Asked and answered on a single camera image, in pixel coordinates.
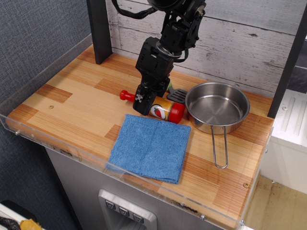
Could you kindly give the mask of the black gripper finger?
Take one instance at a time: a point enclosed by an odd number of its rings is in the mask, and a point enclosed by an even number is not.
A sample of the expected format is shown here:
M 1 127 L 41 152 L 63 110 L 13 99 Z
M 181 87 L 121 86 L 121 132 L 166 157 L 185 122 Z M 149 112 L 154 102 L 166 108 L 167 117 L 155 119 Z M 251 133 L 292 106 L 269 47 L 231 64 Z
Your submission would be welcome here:
M 170 83 L 170 79 L 167 77 L 161 82 L 154 85 L 153 90 L 156 93 L 156 96 L 163 97 Z
M 142 115 L 148 115 L 156 96 L 155 91 L 140 84 L 136 90 L 133 109 Z

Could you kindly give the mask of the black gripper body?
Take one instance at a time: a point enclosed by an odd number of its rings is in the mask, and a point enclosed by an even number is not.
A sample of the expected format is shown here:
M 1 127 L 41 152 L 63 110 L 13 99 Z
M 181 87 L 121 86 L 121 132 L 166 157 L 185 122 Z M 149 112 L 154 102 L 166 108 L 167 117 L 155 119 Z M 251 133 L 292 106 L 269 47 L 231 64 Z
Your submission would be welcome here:
M 149 37 L 142 45 L 136 69 L 141 73 L 141 85 L 154 90 L 154 85 L 169 77 L 174 59 L 158 48 L 158 38 Z

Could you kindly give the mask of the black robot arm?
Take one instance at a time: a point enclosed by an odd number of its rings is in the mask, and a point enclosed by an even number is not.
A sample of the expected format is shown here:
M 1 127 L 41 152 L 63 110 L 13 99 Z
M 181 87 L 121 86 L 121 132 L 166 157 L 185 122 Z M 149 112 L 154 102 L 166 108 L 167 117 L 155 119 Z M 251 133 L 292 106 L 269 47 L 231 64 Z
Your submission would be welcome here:
M 156 11 L 165 12 L 161 38 L 147 38 L 136 63 L 142 80 L 135 93 L 133 109 L 148 115 L 155 98 L 162 97 L 167 90 L 173 64 L 185 61 L 189 49 L 195 47 L 206 3 L 203 0 L 150 0 L 151 7 L 138 13 L 121 9 L 115 0 L 112 3 L 119 14 L 138 20 Z

